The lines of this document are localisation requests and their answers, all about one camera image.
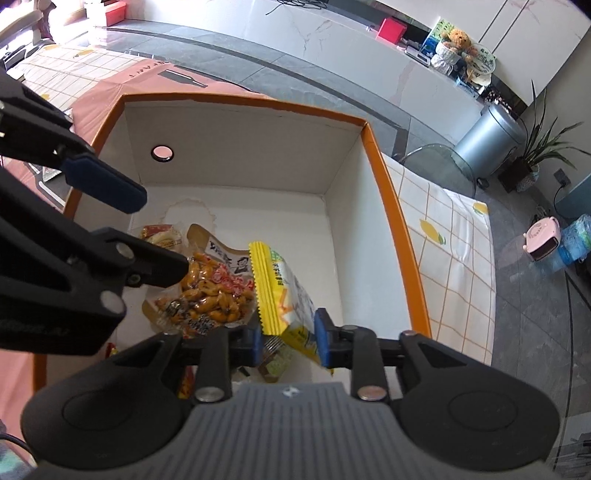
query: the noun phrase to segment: pink heater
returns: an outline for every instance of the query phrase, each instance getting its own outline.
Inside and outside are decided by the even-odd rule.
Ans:
[[[525,237],[523,250],[533,260],[541,260],[560,245],[560,225],[554,217],[542,218],[534,223],[523,236]]]

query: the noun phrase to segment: silver trash can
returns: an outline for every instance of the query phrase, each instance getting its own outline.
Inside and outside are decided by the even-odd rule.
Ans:
[[[491,105],[483,109],[482,116],[454,150],[470,165],[474,177],[485,179],[525,139],[525,129],[503,107]]]

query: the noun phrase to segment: plastic water bottle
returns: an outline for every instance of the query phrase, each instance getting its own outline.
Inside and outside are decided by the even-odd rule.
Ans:
[[[591,252],[591,216],[585,213],[561,231],[560,244],[556,250],[533,264],[544,275],[552,275],[571,263],[585,258],[589,252]]]
[[[585,258],[591,252],[591,216],[586,213],[561,232],[558,249],[566,265]]]

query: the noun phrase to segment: plant pot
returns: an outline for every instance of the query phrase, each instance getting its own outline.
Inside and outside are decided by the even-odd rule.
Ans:
[[[519,183],[515,186],[515,190],[519,193],[526,191],[528,188],[532,187],[535,182],[538,181],[540,176],[540,168],[535,166],[531,169],[531,173],[526,176],[524,179],[520,180]]]
[[[499,173],[498,179],[507,193],[512,192],[517,184],[531,174],[531,168],[523,161],[522,157],[517,157],[502,173]]]

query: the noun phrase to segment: kitchen counter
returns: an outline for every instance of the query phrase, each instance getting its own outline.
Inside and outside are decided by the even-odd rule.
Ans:
[[[482,104],[450,78],[336,12],[273,0],[128,0],[127,4],[128,18],[219,32],[308,61],[388,100],[454,144],[480,117]]]

